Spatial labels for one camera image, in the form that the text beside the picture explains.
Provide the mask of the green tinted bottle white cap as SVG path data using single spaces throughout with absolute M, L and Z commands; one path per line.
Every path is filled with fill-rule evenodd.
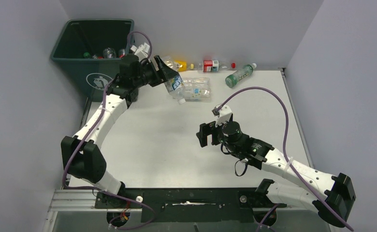
M 230 88 L 233 88 L 243 79 L 251 76 L 256 67 L 256 63 L 244 65 L 241 69 L 235 71 L 233 74 L 230 74 L 225 78 L 226 85 Z

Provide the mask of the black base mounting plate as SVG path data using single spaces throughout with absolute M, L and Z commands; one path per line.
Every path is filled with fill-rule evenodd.
M 254 222 L 256 209 L 274 206 L 256 188 L 127 188 L 123 199 L 94 192 L 95 208 L 107 209 L 107 220 L 122 223 L 125 216 L 140 213 L 141 222 Z

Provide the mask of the white blue label tea bottle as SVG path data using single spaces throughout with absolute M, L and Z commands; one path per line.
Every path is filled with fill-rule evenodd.
M 211 91 L 206 88 L 186 88 L 184 97 L 192 102 L 210 102 Z

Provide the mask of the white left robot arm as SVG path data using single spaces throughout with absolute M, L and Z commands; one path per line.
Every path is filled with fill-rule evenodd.
M 179 73 L 169 67 L 159 56 L 139 59 L 129 54 L 120 60 L 119 72 L 103 90 L 100 107 L 89 121 L 73 136 L 61 141 L 63 162 L 62 184 L 67 175 L 83 179 L 90 185 L 84 189 L 120 195 L 125 184 L 107 171 L 106 160 L 101 153 L 105 137 L 119 117 L 130 107 L 132 96 L 139 88 L 164 84 L 168 92 L 181 89 Z

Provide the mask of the dark green label bottle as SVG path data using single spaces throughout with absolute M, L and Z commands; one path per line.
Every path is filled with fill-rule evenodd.
M 84 52 L 83 53 L 83 58 L 87 58 L 87 59 L 91 59 L 91 58 L 93 58 L 93 59 L 102 59 L 103 57 L 98 56 L 98 55 L 92 55 L 89 52 Z

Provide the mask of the yellow juice bottle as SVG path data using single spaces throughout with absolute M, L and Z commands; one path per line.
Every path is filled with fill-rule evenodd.
M 191 71 L 195 68 L 193 63 L 187 63 L 186 61 L 173 60 L 172 64 L 173 69 L 178 72 Z

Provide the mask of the dark green trash bin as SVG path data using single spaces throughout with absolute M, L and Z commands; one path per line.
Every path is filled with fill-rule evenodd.
M 51 53 L 51 60 L 90 101 L 102 101 L 104 87 L 119 72 L 120 58 L 104 58 L 105 48 L 129 50 L 132 19 L 73 19 L 63 27 Z M 103 57 L 83 58 L 83 53 Z

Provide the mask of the blue label crushed bottle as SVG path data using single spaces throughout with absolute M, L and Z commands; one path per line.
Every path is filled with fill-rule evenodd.
M 116 58 L 117 55 L 116 55 L 116 52 L 113 48 L 105 48 L 102 52 L 102 55 L 104 58 Z

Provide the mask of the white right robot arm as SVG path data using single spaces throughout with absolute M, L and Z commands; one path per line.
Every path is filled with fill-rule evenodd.
M 287 186 L 266 179 L 258 186 L 256 202 L 262 206 L 283 203 L 311 210 L 328 224 L 353 230 L 347 220 L 356 201 L 351 178 L 344 174 L 328 174 L 306 166 L 271 144 L 241 131 L 239 123 L 202 123 L 196 133 L 200 146 L 219 145 L 225 155 L 242 162 L 245 167 L 275 174 L 293 183 Z

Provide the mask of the aluminium frame rail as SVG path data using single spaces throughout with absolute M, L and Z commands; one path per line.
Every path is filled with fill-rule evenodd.
M 55 190 L 42 232 L 52 232 L 58 212 L 92 212 L 95 210 L 96 197 L 89 189 L 58 189 Z

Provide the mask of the red label bottle red cap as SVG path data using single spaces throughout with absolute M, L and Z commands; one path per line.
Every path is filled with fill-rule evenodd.
M 236 68 L 234 62 L 220 62 L 219 60 L 203 60 L 199 63 L 198 71 L 201 73 L 217 73 L 220 71 L 229 71 Z

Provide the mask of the blue green label water bottle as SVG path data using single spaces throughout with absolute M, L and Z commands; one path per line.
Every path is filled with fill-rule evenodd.
M 176 61 L 174 61 L 170 56 L 165 56 L 165 57 L 162 57 L 161 59 L 168 67 L 178 72 L 178 68 L 180 67 L 180 65 Z M 185 87 L 184 87 L 184 83 L 180 74 L 174 74 L 172 79 L 164 84 L 169 94 L 174 99 L 176 99 L 179 104 L 184 104 L 186 102 L 186 99 L 184 96 Z

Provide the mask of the clear unlabelled bottle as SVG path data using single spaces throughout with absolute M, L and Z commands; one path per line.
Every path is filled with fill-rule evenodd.
M 209 88 L 210 79 L 206 77 L 183 78 L 183 84 L 186 88 Z

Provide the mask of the red label bottle front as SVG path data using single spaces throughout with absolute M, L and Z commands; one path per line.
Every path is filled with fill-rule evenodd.
M 119 50 L 118 50 L 118 53 L 117 53 L 118 58 L 123 58 L 126 54 L 127 54 L 127 51 L 126 51 L 126 49 L 124 49 L 124 48 L 119 49 Z

